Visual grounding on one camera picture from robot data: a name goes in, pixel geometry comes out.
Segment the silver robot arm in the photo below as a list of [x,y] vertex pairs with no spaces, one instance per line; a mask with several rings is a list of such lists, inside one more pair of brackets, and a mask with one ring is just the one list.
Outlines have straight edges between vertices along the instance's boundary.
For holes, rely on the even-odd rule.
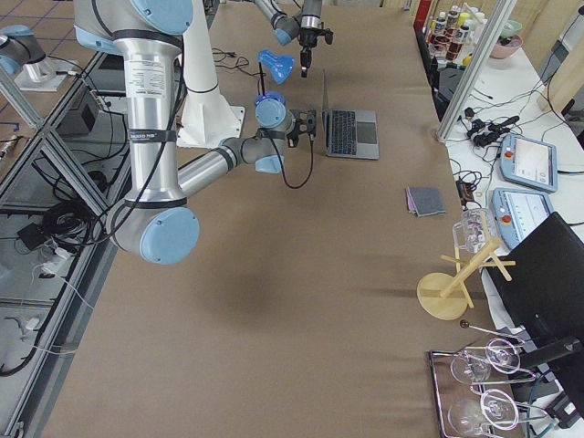
[[282,173],[297,118],[265,93],[255,135],[240,135],[245,111],[219,89],[200,1],[77,1],[74,14],[83,47],[123,59],[132,186],[106,236],[148,262],[178,263],[200,234],[188,198],[242,163]]
[[317,46],[318,38],[324,37],[328,45],[333,42],[333,32],[324,27],[321,19],[322,2],[307,0],[293,16],[277,7],[274,1],[256,0],[253,4],[270,22],[281,46],[289,44],[293,39],[301,45],[301,77],[306,78],[312,63],[312,49]]

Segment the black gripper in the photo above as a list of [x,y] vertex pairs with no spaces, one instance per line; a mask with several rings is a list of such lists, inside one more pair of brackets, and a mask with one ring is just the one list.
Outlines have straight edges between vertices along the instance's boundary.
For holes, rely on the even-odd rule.
[[287,144],[289,147],[297,147],[299,139],[306,131],[302,127],[296,126],[291,132],[287,134]]
[[301,77],[307,77],[307,71],[312,63],[311,49],[317,46],[317,29],[314,27],[301,27],[298,34],[298,42],[302,46],[299,60],[301,66]]

